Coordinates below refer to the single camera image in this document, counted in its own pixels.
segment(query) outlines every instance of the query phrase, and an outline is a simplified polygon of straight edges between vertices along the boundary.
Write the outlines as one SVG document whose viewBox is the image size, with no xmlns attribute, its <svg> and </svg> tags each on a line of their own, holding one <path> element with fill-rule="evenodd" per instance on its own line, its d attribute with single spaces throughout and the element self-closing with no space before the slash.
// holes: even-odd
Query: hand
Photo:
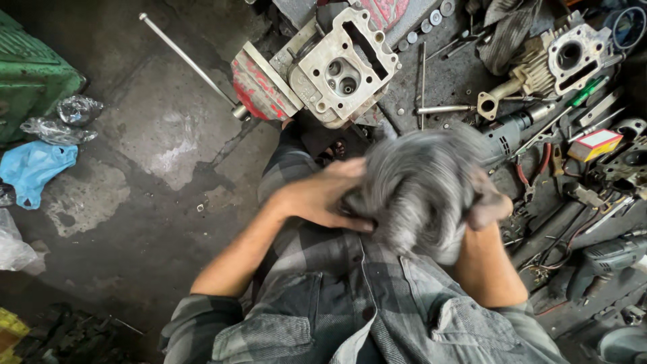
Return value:
<svg viewBox="0 0 647 364">
<path fill-rule="evenodd" d="M 272 202 L 288 216 L 299 216 L 321 226 L 345 227 L 369 233 L 373 222 L 348 218 L 337 213 L 340 198 L 360 184 L 366 173 L 366 160 L 335 161 L 310 178 L 292 182 L 272 196 Z"/>
<path fill-rule="evenodd" d="M 475 196 L 479 197 L 467 216 L 467 225 L 472 230 L 482 230 L 493 222 L 510 216 L 512 200 L 496 189 L 482 168 L 474 168 L 472 186 Z"/>
</svg>

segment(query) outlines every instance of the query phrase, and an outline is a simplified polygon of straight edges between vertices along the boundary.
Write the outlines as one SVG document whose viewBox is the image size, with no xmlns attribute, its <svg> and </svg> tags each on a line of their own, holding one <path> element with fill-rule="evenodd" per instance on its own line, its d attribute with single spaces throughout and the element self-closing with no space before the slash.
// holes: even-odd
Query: shirt button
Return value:
<svg viewBox="0 0 647 364">
<path fill-rule="evenodd" d="M 367 307 L 362 311 L 362 318 L 366 321 L 370 321 L 375 315 L 375 307 Z"/>
</svg>

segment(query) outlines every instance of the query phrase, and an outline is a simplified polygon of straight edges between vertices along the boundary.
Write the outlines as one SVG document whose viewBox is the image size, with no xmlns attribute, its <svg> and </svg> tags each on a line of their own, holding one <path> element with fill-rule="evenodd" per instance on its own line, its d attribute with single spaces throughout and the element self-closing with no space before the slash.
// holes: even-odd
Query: blue plastic bag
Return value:
<svg viewBox="0 0 647 364">
<path fill-rule="evenodd" d="M 45 183 L 67 167 L 76 164 L 78 147 L 58 146 L 35 141 L 5 152 L 0 162 L 0 177 L 14 186 L 16 203 L 27 210 L 40 206 Z"/>
</svg>

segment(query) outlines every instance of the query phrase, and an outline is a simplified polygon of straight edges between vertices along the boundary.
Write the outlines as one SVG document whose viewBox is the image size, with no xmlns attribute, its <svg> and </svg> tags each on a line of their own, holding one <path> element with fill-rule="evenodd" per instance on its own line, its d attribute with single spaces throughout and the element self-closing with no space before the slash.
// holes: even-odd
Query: forearm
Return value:
<svg viewBox="0 0 647 364">
<path fill-rule="evenodd" d="M 281 199 L 270 198 L 247 228 L 202 270 L 191 293 L 242 296 L 288 215 Z"/>
<path fill-rule="evenodd" d="M 512 306 L 528 299 L 528 291 L 505 252 L 496 223 L 480 231 L 466 228 L 454 269 L 456 281 L 483 307 Z"/>
</svg>

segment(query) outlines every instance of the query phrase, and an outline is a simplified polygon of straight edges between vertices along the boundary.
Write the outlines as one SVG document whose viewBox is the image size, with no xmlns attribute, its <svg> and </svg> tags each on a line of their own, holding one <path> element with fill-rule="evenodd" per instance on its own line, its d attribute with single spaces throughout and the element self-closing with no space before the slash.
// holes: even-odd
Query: electric drill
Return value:
<svg viewBox="0 0 647 364">
<path fill-rule="evenodd" d="M 524 110 L 505 115 L 480 127 L 479 130 L 488 146 L 487 158 L 483 164 L 494 163 L 517 149 L 521 141 L 521 132 L 545 119 L 555 110 L 555 105 L 554 102 L 533 104 Z"/>
<path fill-rule="evenodd" d="M 566 299 L 577 301 L 598 276 L 632 266 L 647 253 L 647 236 L 623 236 L 584 248 L 584 260 L 566 288 Z"/>
</svg>

